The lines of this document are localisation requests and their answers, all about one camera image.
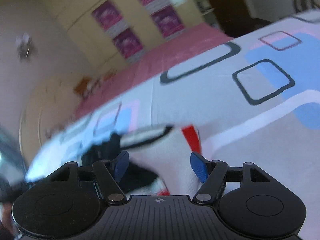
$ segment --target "bedsheet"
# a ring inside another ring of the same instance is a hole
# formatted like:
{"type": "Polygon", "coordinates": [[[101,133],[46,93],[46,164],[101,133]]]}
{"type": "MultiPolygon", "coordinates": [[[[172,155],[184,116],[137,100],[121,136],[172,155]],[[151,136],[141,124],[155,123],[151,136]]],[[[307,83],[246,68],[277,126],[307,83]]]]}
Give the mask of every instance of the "bedsheet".
{"type": "Polygon", "coordinates": [[[147,79],[232,39],[201,23],[146,53],[142,60],[105,81],[93,96],[79,104],[75,116],[81,118],[147,79]]]}
{"type": "MultiPolygon", "coordinates": [[[[163,71],[82,117],[43,146],[26,178],[46,176],[76,160],[112,130],[193,124],[204,157],[230,166],[256,163],[300,197],[307,217],[299,235],[316,240],[319,63],[320,10],[283,19],[163,71]]],[[[130,159],[153,168],[143,153],[130,159]]],[[[159,176],[171,174],[174,180],[176,170],[168,168],[169,161],[158,167],[159,176]]]]}

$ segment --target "red stripe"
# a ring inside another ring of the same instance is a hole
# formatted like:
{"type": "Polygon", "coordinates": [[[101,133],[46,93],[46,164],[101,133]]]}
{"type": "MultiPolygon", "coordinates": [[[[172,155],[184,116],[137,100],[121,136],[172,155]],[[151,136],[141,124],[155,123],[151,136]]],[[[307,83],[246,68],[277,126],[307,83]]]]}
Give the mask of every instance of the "red stripe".
{"type": "Polygon", "coordinates": [[[182,133],[186,138],[191,151],[201,154],[201,144],[199,141],[198,133],[196,132],[196,129],[193,127],[193,125],[183,127],[182,133]]]}
{"type": "Polygon", "coordinates": [[[170,196],[170,192],[167,189],[165,189],[165,190],[160,191],[157,195],[158,196],[170,196]]]}

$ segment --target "ribbed texture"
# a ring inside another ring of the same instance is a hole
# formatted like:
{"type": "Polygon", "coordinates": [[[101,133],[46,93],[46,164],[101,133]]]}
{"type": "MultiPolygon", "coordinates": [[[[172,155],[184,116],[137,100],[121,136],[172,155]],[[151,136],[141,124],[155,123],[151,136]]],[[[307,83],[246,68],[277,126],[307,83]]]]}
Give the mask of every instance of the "ribbed texture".
{"type": "MultiPolygon", "coordinates": [[[[213,209],[192,204],[187,196],[133,196],[125,205],[109,207],[84,233],[67,239],[249,240],[225,227],[213,209]]],[[[291,236],[286,240],[299,238],[291,236]]]]}

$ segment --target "crosshair logo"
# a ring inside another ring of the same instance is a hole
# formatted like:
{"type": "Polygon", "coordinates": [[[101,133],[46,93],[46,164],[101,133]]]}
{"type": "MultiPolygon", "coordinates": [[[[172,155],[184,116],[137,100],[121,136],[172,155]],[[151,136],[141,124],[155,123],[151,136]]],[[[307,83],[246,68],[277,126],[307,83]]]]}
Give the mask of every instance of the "crosshair logo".
{"type": "Polygon", "coordinates": [[[162,203],[163,201],[165,201],[163,198],[157,198],[156,201],[160,204],[162,203]]]}

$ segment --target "door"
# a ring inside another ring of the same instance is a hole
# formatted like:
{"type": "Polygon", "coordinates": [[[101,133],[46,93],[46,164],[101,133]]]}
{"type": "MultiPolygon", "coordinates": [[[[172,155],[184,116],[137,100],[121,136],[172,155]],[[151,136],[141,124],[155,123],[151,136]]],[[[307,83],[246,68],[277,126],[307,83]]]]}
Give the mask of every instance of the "door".
{"type": "Polygon", "coordinates": [[[253,22],[244,0],[209,0],[221,28],[231,37],[252,31],[253,22]]]}

